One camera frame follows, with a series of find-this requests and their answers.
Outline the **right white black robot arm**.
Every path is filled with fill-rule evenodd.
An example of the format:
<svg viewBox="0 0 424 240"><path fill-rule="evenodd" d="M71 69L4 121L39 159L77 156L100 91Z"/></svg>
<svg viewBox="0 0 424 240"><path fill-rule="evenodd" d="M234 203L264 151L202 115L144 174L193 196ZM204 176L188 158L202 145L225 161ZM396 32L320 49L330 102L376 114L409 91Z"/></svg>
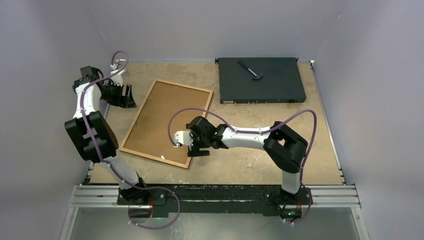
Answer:
<svg viewBox="0 0 424 240"><path fill-rule="evenodd" d="M202 116L195 117L186 130L174 133L177 147L187 146L188 156L208 156L208 148L246 148L265 151L282 171L280 196L288 204L300 198L302 168L310 151L309 143L283 122L262 128L229 124L214 126Z"/></svg>

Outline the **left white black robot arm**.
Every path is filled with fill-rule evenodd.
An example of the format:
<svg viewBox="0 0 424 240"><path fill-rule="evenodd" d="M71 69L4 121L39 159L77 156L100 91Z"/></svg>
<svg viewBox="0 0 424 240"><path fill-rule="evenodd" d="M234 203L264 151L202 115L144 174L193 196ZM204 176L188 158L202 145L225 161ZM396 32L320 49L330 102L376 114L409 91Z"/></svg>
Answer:
<svg viewBox="0 0 424 240"><path fill-rule="evenodd" d="M81 68L81 78L72 89L77 95L77 107L72 119L64 123L76 150L83 160L105 167L119 184L121 199L142 205L149 199L144 180L119 156L118 140L100 111L100 102L120 108L135 108L132 86L123 85L117 68L104 83L102 71L96 67Z"/></svg>

